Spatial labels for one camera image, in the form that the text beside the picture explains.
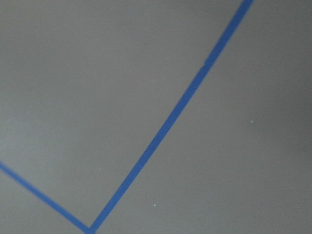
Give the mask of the brown paper table cover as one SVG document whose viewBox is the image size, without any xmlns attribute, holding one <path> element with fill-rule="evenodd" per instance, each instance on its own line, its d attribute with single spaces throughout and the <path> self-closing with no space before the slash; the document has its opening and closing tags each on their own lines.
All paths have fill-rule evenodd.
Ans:
<svg viewBox="0 0 312 234">
<path fill-rule="evenodd" d="M 3 0 L 0 160 L 91 226 L 239 0 Z M 100 234 L 312 231 L 312 3 L 256 0 Z"/>
</svg>

